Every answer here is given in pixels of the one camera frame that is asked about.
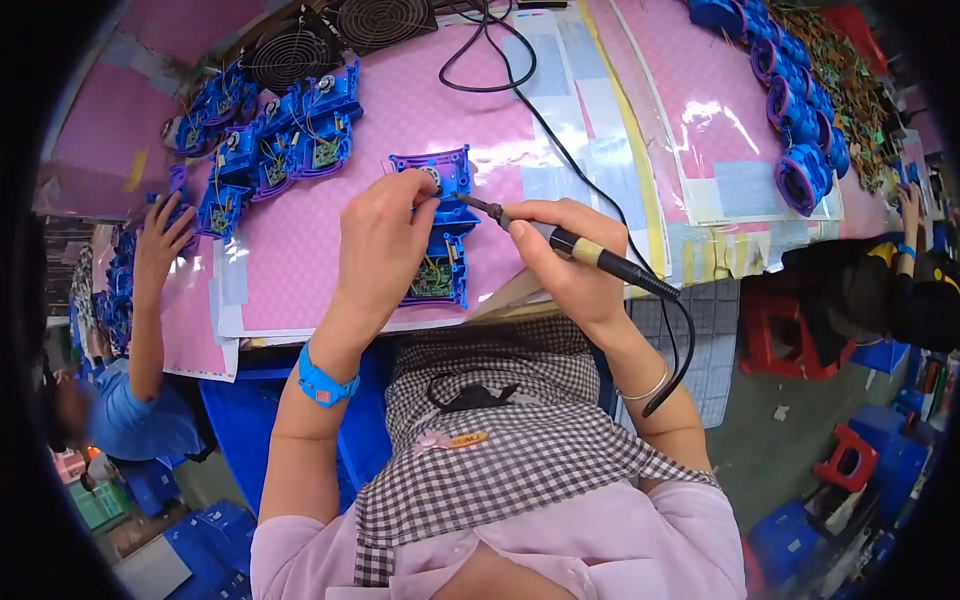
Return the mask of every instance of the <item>gingham apron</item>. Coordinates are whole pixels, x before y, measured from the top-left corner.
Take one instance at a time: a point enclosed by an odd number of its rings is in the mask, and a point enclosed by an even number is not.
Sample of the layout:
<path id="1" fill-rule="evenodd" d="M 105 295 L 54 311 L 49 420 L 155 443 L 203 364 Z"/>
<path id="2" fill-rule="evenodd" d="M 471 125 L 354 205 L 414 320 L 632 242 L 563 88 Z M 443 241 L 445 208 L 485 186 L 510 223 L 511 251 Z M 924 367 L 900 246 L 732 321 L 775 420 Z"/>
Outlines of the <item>gingham apron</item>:
<path id="1" fill-rule="evenodd" d="M 442 413 L 469 384 L 516 385 L 508 404 Z M 716 486 L 614 423 L 596 404 L 587 340 L 567 317 L 411 336 L 387 389 L 394 456 L 357 494 L 354 584 L 386 587 L 394 548 L 536 510 L 634 475 Z M 415 451 L 425 430 L 485 433 Z"/>

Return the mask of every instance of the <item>woman's right hand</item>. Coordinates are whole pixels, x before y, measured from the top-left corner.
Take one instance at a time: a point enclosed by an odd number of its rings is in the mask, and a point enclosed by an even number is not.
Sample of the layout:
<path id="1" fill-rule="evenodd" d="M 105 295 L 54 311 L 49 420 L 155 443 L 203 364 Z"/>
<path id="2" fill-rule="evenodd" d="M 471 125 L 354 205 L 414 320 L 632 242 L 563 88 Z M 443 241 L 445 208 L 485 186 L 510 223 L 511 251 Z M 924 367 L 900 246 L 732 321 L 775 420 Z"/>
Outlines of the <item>woman's right hand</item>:
<path id="1" fill-rule="evenodd" d="M 628 233 L 622 223 L 569 198 L 507 204 L 503 212 L 514 219 L 510 235 L 523 263 L 594 344 L 602 347 L 603 340 L 629 323 L 623 308 L 623 281 L 583 263 L 563 260 L 526 221 L 559 225 L 626 256 Z"/>
<path id="2" fill-rule="evenodd" d="M 902 187 L 897 188 L 897 199 L 900 201 L 900 213 L 903 218 L 903 231 L 916 233 L 920 226 L 920 186 L 909 184 L 909 193 Z"/>

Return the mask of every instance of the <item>woman's left hand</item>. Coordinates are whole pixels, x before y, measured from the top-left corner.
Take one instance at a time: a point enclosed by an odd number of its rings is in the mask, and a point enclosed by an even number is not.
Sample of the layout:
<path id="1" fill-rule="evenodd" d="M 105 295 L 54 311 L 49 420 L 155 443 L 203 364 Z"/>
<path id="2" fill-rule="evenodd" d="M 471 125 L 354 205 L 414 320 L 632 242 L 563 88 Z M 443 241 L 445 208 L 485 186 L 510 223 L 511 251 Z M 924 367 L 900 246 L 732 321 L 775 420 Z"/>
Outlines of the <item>woman's left hand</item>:
<path id="1" fill-rule="evenodd" d="M 375 181 L 340 214 L 340 276 L 324 320 L 347 319 L 372 339 L 403 300 L 426 252 L 437 186 L 407 169 Z"/>

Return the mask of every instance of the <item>concrete floor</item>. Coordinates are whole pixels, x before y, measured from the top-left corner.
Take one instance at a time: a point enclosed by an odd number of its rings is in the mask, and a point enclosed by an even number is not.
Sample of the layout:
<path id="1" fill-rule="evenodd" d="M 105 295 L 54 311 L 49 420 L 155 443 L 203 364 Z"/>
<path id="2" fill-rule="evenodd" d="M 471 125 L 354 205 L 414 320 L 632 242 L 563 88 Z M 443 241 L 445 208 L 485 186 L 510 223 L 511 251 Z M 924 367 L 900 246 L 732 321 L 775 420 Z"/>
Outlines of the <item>concrete floor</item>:
<path id="1" fill-rule="evenodd" d="M 857 365 L 845 366 L 828 381 L 734 370 L 727 413 L 720 426 L 707 431 L 707 448 L 741 532 L 814 488 L 811 469 L 832 449 L 833 425 L 846 422 L 868 402 L 889 403 L 905 364 L 894 375 L 878 372 L 869 389 L 870 370 Z M 784 421 L 774 419 L 781 405 L 790 407 Z M 192 509 L 220 499 L 246 506 L 219 452 L 202 464 L 184 463 L 174 477 Z"/>

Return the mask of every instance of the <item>plastic stool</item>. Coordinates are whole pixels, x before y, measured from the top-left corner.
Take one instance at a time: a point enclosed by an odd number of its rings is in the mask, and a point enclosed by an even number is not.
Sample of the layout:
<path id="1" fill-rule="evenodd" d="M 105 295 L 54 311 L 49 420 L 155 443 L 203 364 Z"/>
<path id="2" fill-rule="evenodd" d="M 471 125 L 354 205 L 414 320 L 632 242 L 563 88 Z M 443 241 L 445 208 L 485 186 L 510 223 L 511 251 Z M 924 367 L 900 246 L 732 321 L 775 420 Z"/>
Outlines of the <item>plastic stool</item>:
<path id="1" fill-rule="evenodd" d="M 800 303 L 791 296 L 745 294 L 740 299 L 740 315 L 746 327 L 750 357 L 739 359 L 737 365 L 745 374 L 768 372 L 786 377 L 830 379 L 856 349 L 856 343 L 851 340 L 840 352 L 838 362 L 826 367 L 821 366 L 813 346 L 813 338 L 800 312 Z M 793 321 L 800 326 L 800 344 L 782 358 L 774 356 L 771 317 Z"/>
<path id="2" fill-rule="evenodd" d="M 840 486 L 848 492 L 860 492 L 874 473 L 880 455 L 869 444 L 861 440 L 860 436 L 856 435 L 847 425 L 842 423 L 834 425 L 833 435 L 838 441 L 833 456 L 826 463 L 815 465 L 813 474 L 828 483 Z M 839 467 L 840 461 L 843 460 L 844 453 L 847 450 L 854 450 L 858 458 L 856 467 L 853 468 L 851 474 L 844 475 L 840 472 Z"/>

